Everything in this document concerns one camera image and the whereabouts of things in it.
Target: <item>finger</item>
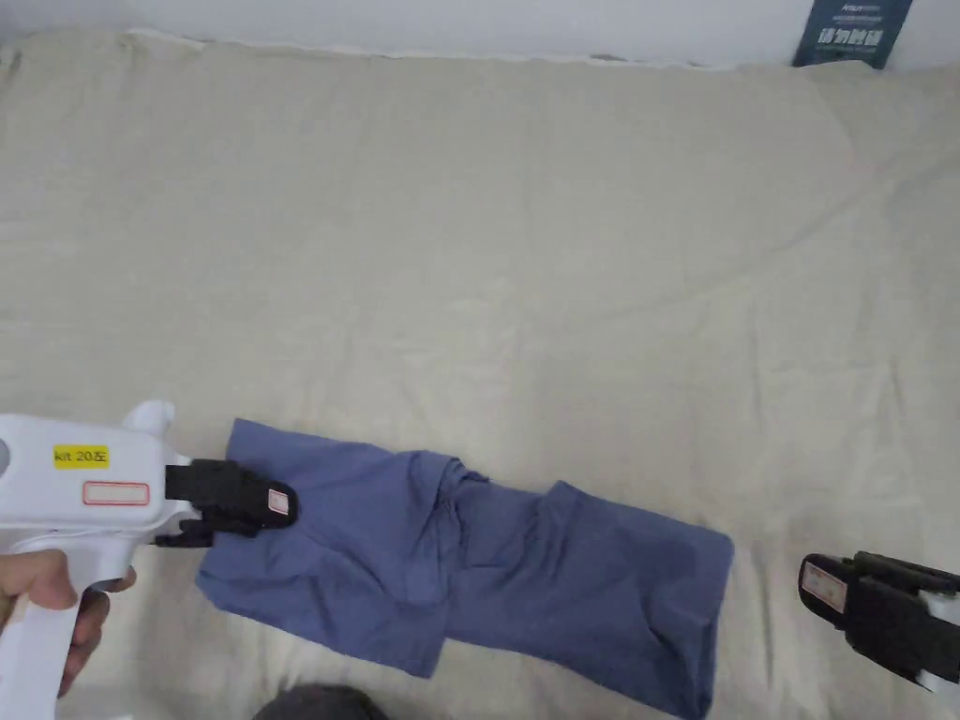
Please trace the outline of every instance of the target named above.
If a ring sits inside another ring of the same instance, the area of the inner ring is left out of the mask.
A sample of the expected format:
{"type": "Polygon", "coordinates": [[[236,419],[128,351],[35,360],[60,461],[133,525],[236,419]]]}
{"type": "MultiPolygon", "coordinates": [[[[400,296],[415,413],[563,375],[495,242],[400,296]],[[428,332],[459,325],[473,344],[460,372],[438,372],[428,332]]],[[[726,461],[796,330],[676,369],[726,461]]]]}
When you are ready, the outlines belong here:
{"type": "Polygon", "coordinates": [[[77,604],[66,556],[59,550],[0,557],[0,592],[10,597],[26,592],[48,610],[66,610],[77,604]]]}
{"type": "Polygon", "coordinates": [[[102,639],[103,634],[97,631],[97,633],[83,645],[70,648],[70,652],[66,657],[66,665],[63,667],[63,679],[60,681],[60,697],[70,691],[70,687],[86,667],[90,656],[92,656],[93,652],[100,646],[102,639]]]}
{"type": "Polygon", "coordinates": [[[123,592],[126,589],[132,588],[136,583],[136,570],[132,567],[127,570],[127,575],[121,580],[114,580],[112,583],[107,583],[105,590],[107,592],[123,592]]]}
{"type": "Polygon", "coordinates": [[[73,644],[84,645],[100,633],[109,612],[110,599],[105,594],[92,591],[84,593],[73,631],[73,644]]]}

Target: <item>blue sign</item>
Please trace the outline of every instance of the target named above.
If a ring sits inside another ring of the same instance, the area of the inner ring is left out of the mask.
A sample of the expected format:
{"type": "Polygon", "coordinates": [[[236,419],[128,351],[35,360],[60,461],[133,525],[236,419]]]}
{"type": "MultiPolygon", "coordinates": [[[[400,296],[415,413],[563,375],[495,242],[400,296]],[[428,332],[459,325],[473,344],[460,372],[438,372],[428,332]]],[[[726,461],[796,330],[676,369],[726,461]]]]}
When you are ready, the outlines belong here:
{"type": "Polygon", "coordinates": [[[814,0],[794,67],[838,60],[863,60],[876,69],[887,64],[911,0],[814,0]]]}

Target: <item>white label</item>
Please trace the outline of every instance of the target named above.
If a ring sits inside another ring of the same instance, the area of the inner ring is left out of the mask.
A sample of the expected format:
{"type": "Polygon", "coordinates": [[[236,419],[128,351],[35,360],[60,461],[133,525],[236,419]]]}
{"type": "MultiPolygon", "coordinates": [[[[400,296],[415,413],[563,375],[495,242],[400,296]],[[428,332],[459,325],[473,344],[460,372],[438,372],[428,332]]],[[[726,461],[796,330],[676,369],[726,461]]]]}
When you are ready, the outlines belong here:
{"type": "Polygon", "coordinates": [[[290,498],[287,497],[285,492],[271,490],[267,494],[267,507],[275,513],[290,515],[290,498]]]}
{"type": "Polygon", "coordinates": [[[150,504],[150,486],[143,483],[85,482],[84,504],[143,507],[150,504]]]}
{"type": "Polygon", "coordinates": [[[828,572],[807,563],[804,566],[804,590],[819,600],[823,600],[837,612],[843,612],[847,604],[847,584],[837,580],[828,572]]]}

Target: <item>beige bed sheet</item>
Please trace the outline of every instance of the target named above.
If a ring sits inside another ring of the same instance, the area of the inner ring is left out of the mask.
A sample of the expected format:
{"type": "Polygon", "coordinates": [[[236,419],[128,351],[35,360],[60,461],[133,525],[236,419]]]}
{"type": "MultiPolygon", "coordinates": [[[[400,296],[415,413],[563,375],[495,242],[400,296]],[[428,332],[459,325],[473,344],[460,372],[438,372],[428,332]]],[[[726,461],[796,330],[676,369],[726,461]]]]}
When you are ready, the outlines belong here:
{"type": "MultiPolygon", "coordinates": [[[[174,400],[728,533],[714,718],[935,718],[800,604],[808,552],[960,570],[960,71],[385,60],[96,32],[0,54],[0,407],[174,400]]],[[[184,720],[654,718],[448,642],[436,676],[214,611],[146,549],[85,674],[184,720]]]]}

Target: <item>blue shirt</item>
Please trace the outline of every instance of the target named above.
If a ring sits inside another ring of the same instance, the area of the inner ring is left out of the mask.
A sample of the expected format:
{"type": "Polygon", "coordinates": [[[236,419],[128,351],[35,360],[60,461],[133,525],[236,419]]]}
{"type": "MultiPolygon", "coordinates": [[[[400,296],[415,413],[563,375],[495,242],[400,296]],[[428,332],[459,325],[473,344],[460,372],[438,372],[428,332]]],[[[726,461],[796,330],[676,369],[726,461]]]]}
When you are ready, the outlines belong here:
{"type": "Polygon", "coordinates": [[[446,455],[245,420],[228,457],[293,487],[300,520],[218,536],[197,578],[218,608],[420,677],[451,637],[707,714],[727,537],[566,483],[512,490],[446,455]]]}

